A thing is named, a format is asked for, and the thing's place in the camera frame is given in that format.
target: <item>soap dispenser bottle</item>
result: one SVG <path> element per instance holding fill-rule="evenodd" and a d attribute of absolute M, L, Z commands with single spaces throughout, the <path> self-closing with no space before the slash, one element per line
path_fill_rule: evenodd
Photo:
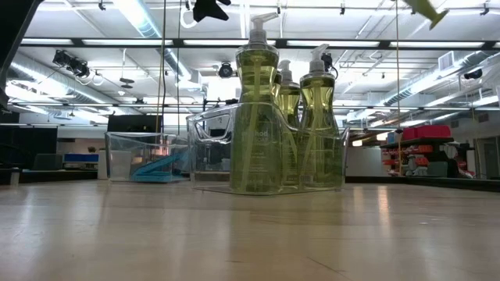
<path fill-rule="evenodd" d="M 283 167 L 281 187 L 298 188 L 298 166 L 297 166 L 297 139 L 296 128 L 298 123 L 298 102 L 300 101 L 300 86 L 292 80 L 290 61 L 285 59 L 280 62 L 282 76 L 280 90 L 276 96 L 276 106 L 280 109 L 289 127 L 282 130 L 281 165 Z"/>
<path fill-rule="evenodd" d="M 280 124 L 273 106 L 278 50 L 267 44 L 263 24 L 275 12 L 252 18 L 249 42 L 236 52 L 241 81 L 240 107 L 234 114 L 231 141 L 231 189 L 272 194 L 280 187 Z"/>
<path fill-rule="evenodd" d="M 328 189 L 342 183 L 342 142 L 334 118 L 335 78 L 325 71 L 322 44 L 312 51 L 309 74 L 300 79 L 304 112 L 299 137 L 299 181 L 304 189 Z"/>

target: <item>ceiling pipe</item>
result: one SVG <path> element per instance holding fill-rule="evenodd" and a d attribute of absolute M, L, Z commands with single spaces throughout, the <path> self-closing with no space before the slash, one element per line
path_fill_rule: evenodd
<path fill-rule="evenodd" d="M 497 54 L 497 51 L 476 51 L 472 53 L 455 52 L 452 68 L 440 71 L 438 66 L 434 66 L 428 71 L 420 74 L 418 77 L 411 79 L 399 92 L 398 88 L 388 92 L 383 100 L 376 104 L 376 106 L 391 106 L 398 101 L 438 85 L 446 77 L 467 73 L 484 60 Z M 376 111 L 376 109 L 363 109 L 358 112 L 350 112 L 348 114 L 348 122 L 357 119 L 365 119 L 367 116 L 375 113 Z"/>
<path fill-rule="evenodd" d="M 113 0 L 113 2 L 142 37 L 162 38 L 161 29 L 156 25 L 142 0 Z M 157 48 L 156 51 L 162 54 L 161 48 Z M 191 71 L 179 60 L 171 48 L 165 48 L 163 58 L 179 79 L 191 79 Z"/>
<path fill-rule="evenodd" d="M 76 97 L 69 99 L 74 101 L 85 101 L 87 103 L 90 100 L 91 103 L 119 103 L 103 93 L 78 83 L 74 77 L 57 72 L 19 52 L 14 57 L 9 70 L 11 70 L 8 76 L 9 80 L 28 80 L 40 85 L 49 84 L 54 91 L 64 91 L 61 98 L 64 98 L 65 94 L 72 94 Z M 121 108 L 120 110 L 126 114 L 141 114 L 132 108 Z"/>

